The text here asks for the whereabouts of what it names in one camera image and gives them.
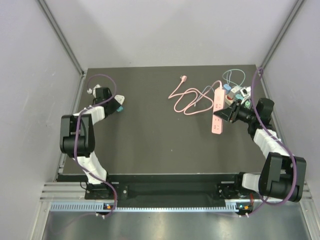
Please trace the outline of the beige red power strip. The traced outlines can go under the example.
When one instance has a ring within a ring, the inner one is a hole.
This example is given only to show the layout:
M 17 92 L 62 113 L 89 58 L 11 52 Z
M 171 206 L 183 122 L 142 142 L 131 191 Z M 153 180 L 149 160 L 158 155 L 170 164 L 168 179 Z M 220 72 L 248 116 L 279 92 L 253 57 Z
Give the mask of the beige red power strip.
M 227 104 L 227 105 L 231 105 L 234 101 L 236 100 L 236 94 L 233 93 L 233 92 L 229 92 L 228 94 L 225 95 L 225 100 L 224 102 Z

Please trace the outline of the light teal usb charger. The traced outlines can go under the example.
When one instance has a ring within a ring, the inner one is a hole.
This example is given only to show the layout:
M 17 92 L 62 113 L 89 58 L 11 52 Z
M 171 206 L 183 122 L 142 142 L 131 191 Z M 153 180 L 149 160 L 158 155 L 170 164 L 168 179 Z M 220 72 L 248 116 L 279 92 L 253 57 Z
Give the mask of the light teal usb charger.
M 242 100 L 243 99 L 243 96 L 241 94 L 236 94 L 235 95 L 235 99 L 236 100 Z

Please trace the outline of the white square plug adapter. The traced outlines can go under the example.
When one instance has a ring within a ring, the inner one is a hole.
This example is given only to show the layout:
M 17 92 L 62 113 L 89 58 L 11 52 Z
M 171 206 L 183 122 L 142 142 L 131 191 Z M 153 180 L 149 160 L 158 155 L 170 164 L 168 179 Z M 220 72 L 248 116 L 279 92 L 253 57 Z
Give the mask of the white square plug adapter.
M 120 104 L 123 105 L 124 101 L 125 101 L 125 96 L 124 95 L 119 95 L 117 94 L 114 99 Z

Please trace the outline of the green usb charger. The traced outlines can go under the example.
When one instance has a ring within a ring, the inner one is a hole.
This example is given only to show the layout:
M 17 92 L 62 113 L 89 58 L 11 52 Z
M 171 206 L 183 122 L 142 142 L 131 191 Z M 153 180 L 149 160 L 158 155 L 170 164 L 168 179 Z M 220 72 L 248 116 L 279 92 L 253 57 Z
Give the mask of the green usb charger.
M 249 100 L 247 100 L 245 103 L 244 103 L 244 106 L 249 109 L 251 107 L 251 102 Z

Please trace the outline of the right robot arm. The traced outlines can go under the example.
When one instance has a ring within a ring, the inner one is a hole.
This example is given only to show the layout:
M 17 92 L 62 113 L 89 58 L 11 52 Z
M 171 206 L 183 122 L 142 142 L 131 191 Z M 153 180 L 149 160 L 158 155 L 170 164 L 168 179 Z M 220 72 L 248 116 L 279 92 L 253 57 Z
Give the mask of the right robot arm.
M 248 134 L 265 157 L 260 174 L 241 172 L 236 175 L 233 192 L 239 198 L 256 192 L 261 196 L 299 202 L 303 195 L 307 163 L 304 158 L 294 156 L 277 137 L 271 124 L 273 110 L 272 100 L 260 98 L 251 108 L 246 108 L 238 100 L 213 113 L 230 123 L 246 123 Z

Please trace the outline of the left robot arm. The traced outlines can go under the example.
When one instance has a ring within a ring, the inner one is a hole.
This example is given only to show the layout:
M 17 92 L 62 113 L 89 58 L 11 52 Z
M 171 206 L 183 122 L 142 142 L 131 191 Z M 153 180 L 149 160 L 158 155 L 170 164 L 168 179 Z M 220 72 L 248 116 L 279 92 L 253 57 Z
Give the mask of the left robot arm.
M 95 154 L 94 125 L 115 113 L 122 105 L 108 87 L 96 85 L 89 93 L 94 96 L 93 105 L 61 117 L 59 146 L 63 154 L 80 165 L 88 183 L 97 185 L 97 194 L 106 199 L 113 194 L 114 187 L 107 182 L 108 172 Z

